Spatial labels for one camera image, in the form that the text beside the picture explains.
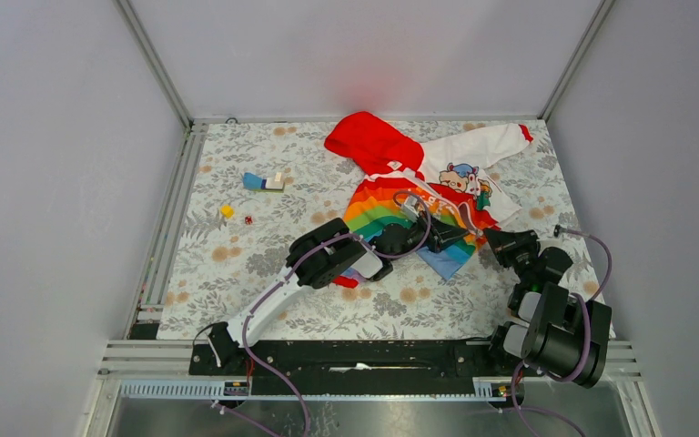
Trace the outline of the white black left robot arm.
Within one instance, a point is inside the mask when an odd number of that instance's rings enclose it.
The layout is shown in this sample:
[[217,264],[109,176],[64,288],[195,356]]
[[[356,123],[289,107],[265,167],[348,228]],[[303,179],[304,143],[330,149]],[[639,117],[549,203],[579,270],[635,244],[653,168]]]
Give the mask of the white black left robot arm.
[[211,362],[226,374],[240,371],[246,361],[244,347],[258,342],[274,317],[307,291],[325,288],[347,272],[380,281],[392,272],[394,260],[421,249],[440,253],[468,235],[467,229],[421,213],[408,226],[392,223],[365,240],[342,219],[333,219],[290,245],[276,279],[244,310],[203,329]]

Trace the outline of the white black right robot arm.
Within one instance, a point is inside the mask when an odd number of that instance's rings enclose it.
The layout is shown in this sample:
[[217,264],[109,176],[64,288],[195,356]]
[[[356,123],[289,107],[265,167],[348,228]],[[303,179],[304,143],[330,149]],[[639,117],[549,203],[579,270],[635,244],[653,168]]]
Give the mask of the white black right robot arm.
[[572,257],[542,243],[535,231],[486,229],[483,236],[498,263],[518,278],[508,309],[520,320],[492,334],[489,369],[507,375],[523,362],[556,381],[591,388],[606,365],[612,309],[560,285]]

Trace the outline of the rainbow red white kids jacket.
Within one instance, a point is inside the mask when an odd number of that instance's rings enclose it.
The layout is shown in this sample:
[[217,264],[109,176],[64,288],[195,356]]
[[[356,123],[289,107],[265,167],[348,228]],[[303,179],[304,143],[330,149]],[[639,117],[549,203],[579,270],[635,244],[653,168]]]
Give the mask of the rainbow red white kids jacket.
[[500,229],[520,206],[491,180],[488,169],[515,156],[533,142],[523,124],[479,127],[420,143],[369,112],[344,117],[325,140],[327,150],[351,159],[364,178],[344,214],[349,229],[365,239],[395,223],[410,221],[396,204],[403,190],[427,204],[434,220],[468,234],[436,253],[419,256],[443,279],[450,279],[485,244],[486,228]]

